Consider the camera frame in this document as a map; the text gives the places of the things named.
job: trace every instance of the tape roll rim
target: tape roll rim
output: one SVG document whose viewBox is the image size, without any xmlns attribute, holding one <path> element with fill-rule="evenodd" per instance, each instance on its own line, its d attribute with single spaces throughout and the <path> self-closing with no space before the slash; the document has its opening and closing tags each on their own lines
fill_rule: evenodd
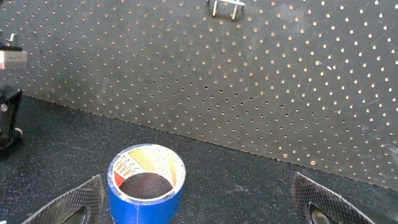
<svg viewBox="0 0 398 224">
<path fill-rule="evenodd" d="M 122 192 L 119 187 L 116 185 L 116 182 L 114 181 L 114 164 L 115 162 L 125 153 L 135 150 L 135 149 L 139 149 L 140 147 L 143 146 L 152 146 L 152 147 L 160 147 L 160 148 L 164 148 L 168 151 L 170 151 L 180 162 L 181 162 L 181 168 L 182 169 L 182 183 L 173 187 L 173 189 L 169 192 L 167 192 L 166 194 L 163 194 L 160 197 L 157 198 L 152 198 L 152 199 L 140 199 L 140 198 L 134 198 L 131 196 L 128 196 L 127 194 L 125 194 L 124 192 Z M 155 205 L 158 203 L 162 203 L 166 200 L 168 200 L 169 198 L 174 197 L 174 195 L 176 195 L 183 187 L 184 183 L 185 183 L 185 176 L 186 176 L 186 170 L 185 170 L 185 164 L 183 163 L 181 157 L 175 153 L 173 150 L 165 147 L 165 146 L 161 146 L 158 144 L 138 144 L 135 146 L 131 146 L 128 147 L 127 149 L 119 152 L 112 160 L 112 162 L 110 163 L 109 167 L 108 167 L 108 173 L 107 173 L 107 180 L 108 180 L 108 187 L 109 189 L 112 191 L 113 194 L 115 194 L 118 198 L 120 198 L 121 200 L 134 204 L 134 205 Z"/>
</svg>

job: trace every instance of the speckled black surface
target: speckled black surface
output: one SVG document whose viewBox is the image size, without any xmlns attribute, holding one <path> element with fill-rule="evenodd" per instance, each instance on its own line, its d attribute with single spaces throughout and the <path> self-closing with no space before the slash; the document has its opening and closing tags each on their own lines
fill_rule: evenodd
<svg viewBox="0 0 398 224">
<path fill-rule="evenodd" d="M 297 223 L 289 190 L 294 172 L 341 194 L 377 220 L 398 218 L 398 192 L 317 170 L 195 141 L 24 97 L 24 140 L 0 159 L 0 220 L 20 223 L 135 144 L 156 143 L 184 161 L 187 179 L 173 223 Z M 108 202 L 100 223 L 111 223 Z"/>
</svg>

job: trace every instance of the blue tape roll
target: blue tape roll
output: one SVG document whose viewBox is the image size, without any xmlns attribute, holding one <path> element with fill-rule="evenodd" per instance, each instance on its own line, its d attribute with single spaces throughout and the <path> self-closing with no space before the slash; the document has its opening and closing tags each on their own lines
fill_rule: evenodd
<svg viewBox="0 0 398 224">
<path fill-rule="evenodd" d="M 149 200 L 130 197 L 119 189 L 120 181 L 142 172 L 162 175 L 173 189 Z M 185 166 L 181 158 L 166 147 L 140 144 L 120 152 L 109 165 L 107 176 L 109 208 L 115 223 L 168 223 L 175 215 L 182 196 Z"/>
</svg>

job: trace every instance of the perforated metal panel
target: perforated metal panel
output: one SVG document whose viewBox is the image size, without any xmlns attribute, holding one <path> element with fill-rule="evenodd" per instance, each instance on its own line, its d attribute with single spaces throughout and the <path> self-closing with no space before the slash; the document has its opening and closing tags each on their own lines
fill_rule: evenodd
<svg viewBox="0 0 398 224">
<path fill-rule="evenodd" d="M 6 1 L 30 67 L 2 82 L 398 189 L 398 2 L 244 2 Z"/>
</svg>

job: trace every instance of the black mechanical device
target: black mechanical device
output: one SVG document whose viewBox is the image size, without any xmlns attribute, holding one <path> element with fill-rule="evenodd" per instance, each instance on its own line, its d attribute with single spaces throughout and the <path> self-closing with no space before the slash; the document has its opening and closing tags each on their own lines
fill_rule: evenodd
<svg viewBox="0 0 398 224">
<path fill-rule="evenodd" d="M 10 39 L 2 37 L 0 30 L 0 70 L 25 70 L 27 52 L 18 47 L 17 35 Z M 22 130 L 15 128 L 21 103 L 22 90 L 9 85 L 0 85 L 0 155 L 22 137 Z"/>
</svg>

